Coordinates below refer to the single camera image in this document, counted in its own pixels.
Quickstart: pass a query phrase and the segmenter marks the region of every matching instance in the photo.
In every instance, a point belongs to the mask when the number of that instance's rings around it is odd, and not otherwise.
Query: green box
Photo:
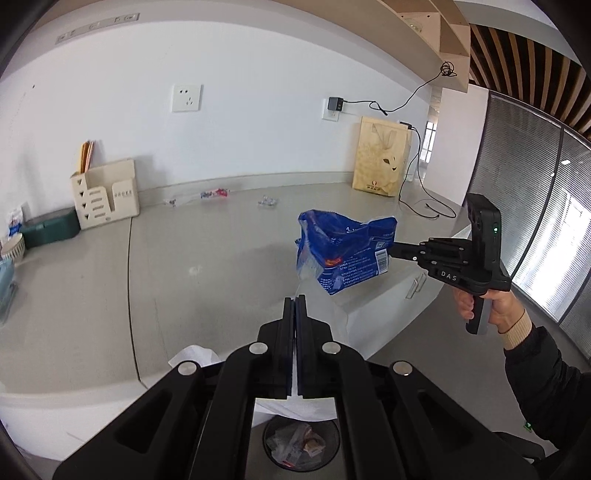
[[[73,238],[78,232],[80,222],[74,207],[41,215],[21,227],[27,250]]]

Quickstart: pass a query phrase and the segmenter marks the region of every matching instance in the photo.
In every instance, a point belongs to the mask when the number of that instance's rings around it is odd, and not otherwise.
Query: beige cuff
[[[519,321],[513,325],[511,330],[501,333],[503,339],[503,347],[505,350],[513,350],[521,342],[523,342],[530,334],[533,324],[527,310],[524,310],[523,315]]]

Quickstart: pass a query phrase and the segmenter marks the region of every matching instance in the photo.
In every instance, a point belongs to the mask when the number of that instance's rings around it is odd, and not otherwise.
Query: power adapter
[[[331,112],[342,112],[344,102],[345,101],[341,97],[329,97],[327,109]]]

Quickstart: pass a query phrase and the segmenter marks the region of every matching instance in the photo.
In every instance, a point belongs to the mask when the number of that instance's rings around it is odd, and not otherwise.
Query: silver screw head
[[[398,375],[402,375],[403,377],[406,377],[407,375],[410,375],[413,372],[413,366],[408,362],[396,362],[392,366],[392,369],[395,373],[397,373]]]
[[[178,366],[178,373],[185,377],[193,375],[196,371],[197,365],[195,365],[193,362],[183,362]]]
[[[252,353],[254,355],[262,355],[267,350],[269,350],[269,347],[267,347],[266,343],[255,342],[250,347],[248,347],[248,349],[249,349],[250,353]]]
[[[334,354],[340,352],[340,345],[338,343],[336,343],[336,342],[326,342],[322,346],[322,351],[324,353],[329,353],[331,355],[334,355]]]

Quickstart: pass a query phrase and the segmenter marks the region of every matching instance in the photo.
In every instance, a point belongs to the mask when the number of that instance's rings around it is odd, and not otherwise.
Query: person's arm
[[[524,323],[530,332],[521,341],[504,339],[507,379],[535,433],[558,449],[570,447],[591,418],[591,375],[565,364],[554,339],[527,312],[515,327]]]
[[[472,296],[455,291],[464,319],[473,317]],[[591,375],[562,361],[556,343],[536,328],[512,293],[490,291],[489,321],[497,326],[505,347],[505,371],[521,412],[536,434],[556,448],[571,446],[591,418]]]

